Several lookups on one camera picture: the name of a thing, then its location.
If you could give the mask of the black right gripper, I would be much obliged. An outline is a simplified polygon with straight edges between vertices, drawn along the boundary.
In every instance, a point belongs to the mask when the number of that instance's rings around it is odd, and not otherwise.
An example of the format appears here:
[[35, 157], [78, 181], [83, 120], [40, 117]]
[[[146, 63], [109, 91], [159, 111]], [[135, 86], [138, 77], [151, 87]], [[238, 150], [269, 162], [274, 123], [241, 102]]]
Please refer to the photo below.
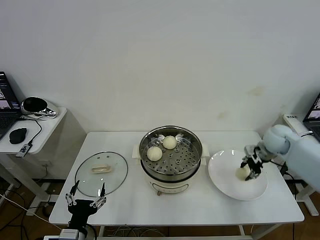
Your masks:
[[254, 180], [261, 174], [263, 163], [259, 157], [260, 152], [261, 148], [257, 145], [246, 146], [246, 156], [242, 158], [242, 162], [240, 164], [240, 168], [244, 168], [248, 164], [251, 170], [249, 175], [245, 178], [246, 181]]

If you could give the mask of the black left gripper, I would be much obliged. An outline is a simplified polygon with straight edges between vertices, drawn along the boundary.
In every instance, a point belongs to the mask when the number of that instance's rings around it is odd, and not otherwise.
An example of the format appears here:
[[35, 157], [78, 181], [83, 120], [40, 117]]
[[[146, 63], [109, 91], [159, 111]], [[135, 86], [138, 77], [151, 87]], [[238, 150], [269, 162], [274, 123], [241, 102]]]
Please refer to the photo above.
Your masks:
[[103, 183], [99, 192], [99, 198], [96, 201], [77, 199], [75, 194], [78, 189], [79, 180], [71, 187], [69, 193], [65, 194], [68, 212], [71, 214], [71, 219], [68, 223], [70, 229], [84, 228], [91, 215], [97, 213], [97, 208], [102, 207], [107, 202], [105, 183]]

